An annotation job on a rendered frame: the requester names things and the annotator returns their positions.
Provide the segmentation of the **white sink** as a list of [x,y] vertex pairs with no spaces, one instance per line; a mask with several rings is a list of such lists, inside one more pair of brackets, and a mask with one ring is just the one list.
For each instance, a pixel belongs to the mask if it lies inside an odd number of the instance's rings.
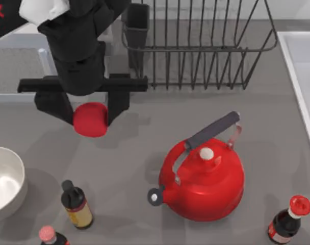
[[310,31],[281,31],[277,35],[310,140]]

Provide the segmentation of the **dark bottle with pink cap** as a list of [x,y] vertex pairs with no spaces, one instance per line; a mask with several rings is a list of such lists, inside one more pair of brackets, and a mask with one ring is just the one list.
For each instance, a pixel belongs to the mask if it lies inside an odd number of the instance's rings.
[[70,245],[69,240],[52,226],[43,226],[38,232],[40,245]]

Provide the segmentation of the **red round dish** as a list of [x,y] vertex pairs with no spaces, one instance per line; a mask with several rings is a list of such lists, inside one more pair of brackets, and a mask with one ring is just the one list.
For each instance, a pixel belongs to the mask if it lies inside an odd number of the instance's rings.
[[85,137],[102,137],[108,129],[108,108],[99,102],[88,102],[73,114],[74,130]]

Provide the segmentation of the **white bowl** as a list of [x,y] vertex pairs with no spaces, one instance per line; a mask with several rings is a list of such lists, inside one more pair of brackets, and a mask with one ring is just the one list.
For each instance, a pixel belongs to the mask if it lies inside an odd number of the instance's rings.
[[13,215],[28,191],[25,166],[11,149],[0,147],[0,221]]

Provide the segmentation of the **dark bottle with yellow label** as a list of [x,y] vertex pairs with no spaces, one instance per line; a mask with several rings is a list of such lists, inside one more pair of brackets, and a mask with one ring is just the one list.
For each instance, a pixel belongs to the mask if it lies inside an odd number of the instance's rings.
[[63,190],[61,203],[71,223],[77,229],[89,228],[93,223],[93,214],[89,208],[85,193],[81,188],[74,186],[71,180],[63,181],[61,186]]

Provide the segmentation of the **dark grey utensil holder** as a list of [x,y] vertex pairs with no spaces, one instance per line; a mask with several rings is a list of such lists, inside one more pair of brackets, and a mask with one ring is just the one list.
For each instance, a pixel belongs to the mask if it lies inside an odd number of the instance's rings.
[[143,71],[143,50],[149,30],[149,5],[132,3],[127,9],[125,36],[128,47],[130,68],[137,72]]

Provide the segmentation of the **pale tray with grey mat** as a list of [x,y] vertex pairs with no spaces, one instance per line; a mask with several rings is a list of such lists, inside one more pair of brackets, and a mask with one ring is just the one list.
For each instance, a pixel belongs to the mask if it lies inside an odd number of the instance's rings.
[[0,103],[32,102],[33,93],[17,93],[19,80],[56,74],[43,35],[14,33],[0,39]]

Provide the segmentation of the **dark bottle with red cap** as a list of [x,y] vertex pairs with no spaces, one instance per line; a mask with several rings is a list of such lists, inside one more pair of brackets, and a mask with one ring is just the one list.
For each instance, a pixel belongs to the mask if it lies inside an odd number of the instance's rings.
[[289,206],[278,212],[268,226],[269,239],[278,245],[285,245],[298,233],[301,218],[310,214],[310,200],[303,195],[294,195]]

